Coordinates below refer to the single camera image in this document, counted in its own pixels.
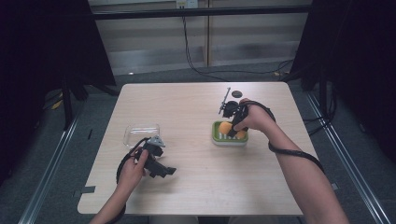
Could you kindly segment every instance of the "person's hand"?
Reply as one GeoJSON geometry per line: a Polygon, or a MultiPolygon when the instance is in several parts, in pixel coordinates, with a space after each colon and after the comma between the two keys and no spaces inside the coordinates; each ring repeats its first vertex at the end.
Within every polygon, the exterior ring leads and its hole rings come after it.
{"type": "Polygon", "coordinates": [[[126,161],[122,167],[117,188],[129,190],[131,192],[134,190],[142,179],[142,176],[146,174],[144,166],[148,155],[149,152],[144,149],[137,163],[134,162],[134,153],[131,155],[131,159],[126,161]]]}
{"type": "MultiPolygon", "coordinates": [[[[245,98],[239,102],[239,104],[244,103],[245,101],[249,101],[248,98],[245,98]]],[[[248,115],[241,122],[236,124],[233,129],[236,131],[240,131],[245,127],[250,129],[259,130],[261,132],[265,132],[267,128],[271,125],[275,124],[275,122],[271,119],[269,114],[257,105],[248,105],[248,115]]]]}

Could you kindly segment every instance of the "yellow object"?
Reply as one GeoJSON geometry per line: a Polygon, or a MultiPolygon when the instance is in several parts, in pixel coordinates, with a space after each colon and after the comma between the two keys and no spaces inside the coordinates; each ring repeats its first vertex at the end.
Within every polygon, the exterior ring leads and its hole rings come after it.
{"type": "Polygon", "coordinates": [[[219,132],[222,134],[227,134],[233,125],[230,122],[224,121],[219,126],[219,132]]]}
{"type": "Polygon", "coordinates": [[[54,105],[51,107],[51,109],[56,109],[56,108],[58,108],[58,107],[61,105],[61,103],[62,103],[62,100],[59,101],[59,102],[57,102],[56,104],[54,104],[54,105]]]}
{"type": "MultiPolygon", "coordinates": [[[[222,134],[227,134],[231,130],[232,127],[233,127],[233,125],[230,122],[224,121],[219,125],[219,132],[222,134]]],[[[245,138],[246,134],[247,134],[247,132],[242,130],[242,131],[239,131],[235,135],[235,137],[237,139],[243,139],[243,138],[245,138]]]]}
{"type": "Polygon", "coordinates": [[[245,132],[245,131],[239,131],[236,135],[235,135],[235,137],[237,138],[237,139],[243,139],[244,137],[245,137],[245,135],[247,135],[247,132],[245,132]]]}
{"type": "Polygon", "coordinates": [[[247,144],[248,141],[248,132],[246,132],[246,135],[244,138],[239,139],[236,136],[230,137],[227,135],[227,133],[230,131],[230,128],[233,125],[231,124],[230,121],[222,121],[218,120],[213,122],[212,124],[212,141],[216,146],[225,146],[225,147],[244,147],[247,144]]]}

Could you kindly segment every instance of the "table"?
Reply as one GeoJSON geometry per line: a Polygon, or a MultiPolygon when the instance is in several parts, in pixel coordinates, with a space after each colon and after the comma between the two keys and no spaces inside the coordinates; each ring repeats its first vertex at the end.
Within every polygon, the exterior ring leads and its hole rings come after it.
{"type": "MultiPolygon", "coordinates": [[[[245,147],[218,147],[211,126],[227,88],[271,108],[278,125],[305,152],[317,156],[289,86],[282,82],[127,84],[108,123],[78,211],[95,214],[116,187],[131,123],[157,123],[166,144],[159,162],[176,167],[166,178],[144,177],[127,202],[135,215],[256,216],[302,214],[263,133],[249,130],[245,147]]],[[[230,100],[239,101],[231,96],[230,100]]]]}

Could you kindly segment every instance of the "black object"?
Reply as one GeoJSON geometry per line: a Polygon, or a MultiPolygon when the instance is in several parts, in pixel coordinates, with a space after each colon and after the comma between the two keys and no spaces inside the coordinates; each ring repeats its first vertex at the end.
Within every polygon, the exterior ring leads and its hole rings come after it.
{"type": "Polygon", "coordinates": [[[242,97],[242,92],[241,91],[233,91],[231,92],[231,96],[233,96],[234,98],[241,98],[242,97]]]}
{"type": "Polygon", "coordinates": [[[116,84],[95,21],[61,18],[76,13],[91,14],[88,1],[0,3],[0,183],[28,148],[45,95],[64,77],[116,84]]]}
{"type": "Polygon", "coordinates": [[[313,1],[291,68],[309,91],[320,81],[320,110],[325,112],[325,83],[334,83],[341,99],[396,162],[396,2],[375,0],[313,1]],[[336,3],[337,10],[315,7],[336,3]]]}
{"type": "MultiPolygon", "coordinates": [[[[159,175],[162,178],[164,178],[166,175],[172,175],[175,172],[176,168],[165,167],[155,160],[156,156],[161,157],[161,155],[163,154],[163,150],[159,146],[164,146],[164,143],[163,143],[163,140],[158,135],[151,137],[151,138],[143,138],[142,140],[140,140],[124,156],[124,158],[122,158],[119,168],[117,169],[117,174],[116,174],[117,184],[119,183],[120,174],[121,174],[121,171],[122,171],[122,168],[123,168],[123,165],[125,164],[125,162],[127,162],[130,159],[139,161],[139,158],[143,152],[143,149],[146,149],[148,151],[148,159],[146,160],[145,168],[150,171],[149,176],[154,178],[156,175],[159,175]],[[143,147],[141,147],[141,148],[138,148],[140,146],[140,144],[142,144],[145,141],[146,141],[145,145],[143,145],[143,147]]],[[[116,217],[114,217],[113,219],[108,221],[106,224],[112,224],[112,223],[118,222],[122,218],[122,216],[125,214],[125,209],[126,209],[126,204],[122,207],[122,210],[120,211],[120,213],[116,217]]]]}
{"type": "Polygon", "coordinates": [[[233,116],[232,127],[231,130],[227,133],[228,136],[234,137],[237,134],[237,131],[235,131],[233,127],[239,122],[241,122],[245,117],[248,116],[248,105],[258,105],[270,115],[271,119],[276,121],[274,114],[271,112],[271,109],[258,102],[245,101],[242,104],[238,104],[235,101],[229,101],[228,103],[224,104],[222,107],[224,118],[228,119],[231,116],[233,116]]]}
{"type": "Polygon", "coordinates": [[[314,164],[318,166],[318,168],[323,172],[324,174],[324,169],[323,166],[321,165],[320,161],[317,160],[317,158],[313,157],[311,154],[308,154],[303,151],[297,151],[297,150],[291,150],[291,149],[283,149],[283,148],[277,148],[274,147],[270,142],[268,142],[268,148],[275,153],[278,154],[283,154],[283,155],[289,155],[289,156],[296,156],[296,157],[301,157],[308,159],[312,161],[314,164]]]}

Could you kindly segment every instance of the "finger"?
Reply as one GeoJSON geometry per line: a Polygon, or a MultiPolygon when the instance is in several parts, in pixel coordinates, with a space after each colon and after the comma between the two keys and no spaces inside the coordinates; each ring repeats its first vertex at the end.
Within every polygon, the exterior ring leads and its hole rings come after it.
{"type": "Polygon", "coordinates": [[[140,148],[142,148],[142,147],[137,147],[134,149],[134,151],[130,151],[131,156],[133,156],[136,153],[136,151],[138,151],[140,148]]]}
{"type": "Polygon", "coordinates": [[[246,127],[245,122],[241,121],[241,122],[235,124],[235,126],[233,126],[233,130],[238,132],[238,131],[241,131],[242,129],[244,129],[245,127],[246,127]]]}
{"type": "Polygon", "coordinates": [[[246,101],[250,101],[248,98],[244,98],[244,99],[242,99],[242,100],[240,100],[239,101],[239,104],[242,104],[242,103],[244,103],[244,102],[246,102],[246,101]]]}
{"type": "Polygon", "coordinates": [[[143,169],[145,166],[146,160],[148,159],[149,152],[146,149],[143,149],[142,154],[140,155],[139,161],[135,168],[143,169]]]}
{"type": "Polygon", "coordinates": [[[132,153],[130,154],[130,158],[129,158],[128,160],[131,160],[131,161],[132,161],[132,164],[134,165],[134,161],[136,160],[135,152],[132,152],[132,153]]]}
{"type": "Polygon", "coordinates": [[[134,158],[129,158],[125,163],[124,163],[124,165],[123,165],[123,167],[122,167],[122,171],[124,170],[124,169],[134,169],[134,166],[135,166],[135,164],[134,164],[134,158]]]}

